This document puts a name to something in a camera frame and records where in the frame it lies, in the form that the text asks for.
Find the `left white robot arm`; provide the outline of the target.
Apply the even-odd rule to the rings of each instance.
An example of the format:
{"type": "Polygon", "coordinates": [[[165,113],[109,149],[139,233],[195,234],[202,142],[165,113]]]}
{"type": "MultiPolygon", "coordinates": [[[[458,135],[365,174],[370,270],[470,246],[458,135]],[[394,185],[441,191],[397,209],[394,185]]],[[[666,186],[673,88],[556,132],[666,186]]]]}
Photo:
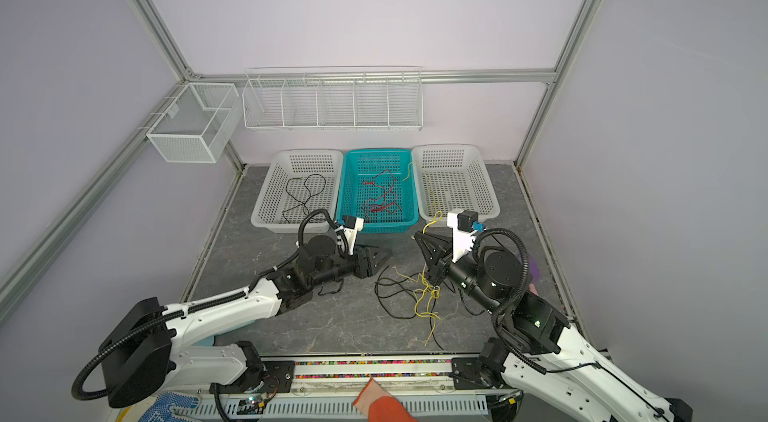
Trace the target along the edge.
{"type": "Polygon", "coordinates": [[[321,295],[330,282],[378,273],[392,252],[356,242],[364,222],[335,220],[316,209],[297,230],[294,251],[247,285],[191,302],[137,302],[76,375],[71,395],[104,398],[125,408],[166,389],[209,387],[211,393],[248,393],[280,381],[248,341],[215,347],[209,339],[294,310],[321,295]]]}

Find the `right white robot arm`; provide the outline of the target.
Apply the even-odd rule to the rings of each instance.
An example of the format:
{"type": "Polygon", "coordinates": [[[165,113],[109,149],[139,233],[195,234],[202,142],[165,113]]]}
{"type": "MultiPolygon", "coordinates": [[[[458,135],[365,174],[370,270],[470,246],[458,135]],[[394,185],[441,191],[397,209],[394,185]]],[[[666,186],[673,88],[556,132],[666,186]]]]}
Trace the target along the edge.
{"type": "Polygon", "coordinates": [[[643,387],[530,288],[529,252],[512,231],[416,232],[427,280],[449,280],[491,317],[485,367],[578,421],[690,421],[692,407],[643,387]]]}

